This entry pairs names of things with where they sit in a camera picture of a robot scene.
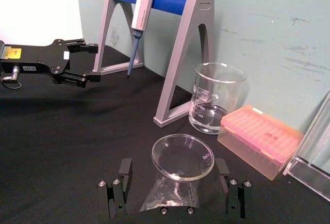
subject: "white wall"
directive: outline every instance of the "white wall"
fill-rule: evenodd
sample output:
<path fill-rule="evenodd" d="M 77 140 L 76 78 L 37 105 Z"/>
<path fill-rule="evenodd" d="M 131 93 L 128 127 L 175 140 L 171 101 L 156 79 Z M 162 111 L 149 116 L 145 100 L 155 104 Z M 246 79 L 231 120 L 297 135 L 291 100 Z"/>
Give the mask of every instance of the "white wall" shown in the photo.
<path fill-rule="evenodd" d="M 329 0 L 216 0 L 216 61 L 246 71 L 246 104 L 304 132 L 330 88 Z M 103 0 L 79 0 L 82 29 L 98 42 Z M 110 24 L 107 44 L 130 55 L 121 11 Z M 180 16 L 153 10 L 144 34 L 145 64 L 165 75 Z M 201 61 L 199 36 L 188 51 L 178 84 L 191 90 Z"/>

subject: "black cloth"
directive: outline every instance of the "black cloth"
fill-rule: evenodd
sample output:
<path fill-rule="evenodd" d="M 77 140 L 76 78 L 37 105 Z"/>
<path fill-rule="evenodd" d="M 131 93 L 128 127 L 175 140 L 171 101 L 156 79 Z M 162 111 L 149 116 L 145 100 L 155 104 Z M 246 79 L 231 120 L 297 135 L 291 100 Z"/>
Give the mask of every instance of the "black cloth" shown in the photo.
<path fill-rule="evenodd" d="M 73 55 L 71 69 L 91 70 L 93 56 Z M 127 57 L 107 47 L 105 61 Z M 330 204 L 291 178 L 269 181 L 217 137 L 182 118 L 159 128 L 153 117 L 163 77 L 147 68 L 102 76 L 86 88 L 55 85 L 46 75 L 21 74 L 23 87 L 0 88 L 0 223 L 98 223 L 96 184 L 110 182 L 123 158 L 133 159 L 127 209 L 137 212 L 154 183 L 153 143 L 187 133 L 225 159 L 231 177 L 250 180 L 259 223 L 329 223 Z M 177 88 L 174 104 L 190 98 Z"/>

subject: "clear plastic box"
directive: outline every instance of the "clear plastic box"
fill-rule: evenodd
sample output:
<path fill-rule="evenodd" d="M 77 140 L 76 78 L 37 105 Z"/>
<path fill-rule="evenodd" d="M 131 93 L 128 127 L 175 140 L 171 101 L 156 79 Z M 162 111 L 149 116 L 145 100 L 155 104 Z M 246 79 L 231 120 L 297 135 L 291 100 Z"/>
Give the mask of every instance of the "clear plastic box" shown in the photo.
<path fill-rule="evenodd" d="M 244 106 L 221 120 L 218 141 L 273 180 L 287 164 L 302 141 L 303 134 Z"/>

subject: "blue pipette holder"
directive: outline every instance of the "blue pipette holder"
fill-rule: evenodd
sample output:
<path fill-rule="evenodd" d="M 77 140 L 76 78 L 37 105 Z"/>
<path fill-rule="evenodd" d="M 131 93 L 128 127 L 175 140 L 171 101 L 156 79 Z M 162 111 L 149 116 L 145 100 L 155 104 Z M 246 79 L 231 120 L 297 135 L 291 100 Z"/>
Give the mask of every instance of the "blue pipette holder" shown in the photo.
<path fill-rule="evenodd" d="M 124 11 L 132 42 L 134 41 L 134 37 L 132 36 L 133 29 L 131 28 L 133 19 L 131 4 L 135 4 L 135 2 L 136 0 L 105 0 L 101 23 L 101 34 L 98 43 L 100 46 L 100 51 L 96 56 L 93 71 L 101 72 L 102 75 L 105 75 L 128 69 L 127 62 L 102 67 L 102 59 L 110 20 L 117 4 L 120 4 Z M 157 112 L 154 117 L 154 122 L 158 126 L 163 127 L 179 118 L 186 116 L 189 112 L 190 101 L 173 109 L 170 109 L 170 105 L 180 68 L 186 57 L 192 34 L 197 27 L 200 32 L 202 62 L 214 60 L 215 10 L 214 0 L 154 0 L 152 8 L 182 16 Z M 143 59 L 141 58 L 140 49 L 141 48 L 138 49 L 136 54 L 133 68 L 143 66 Z"/>

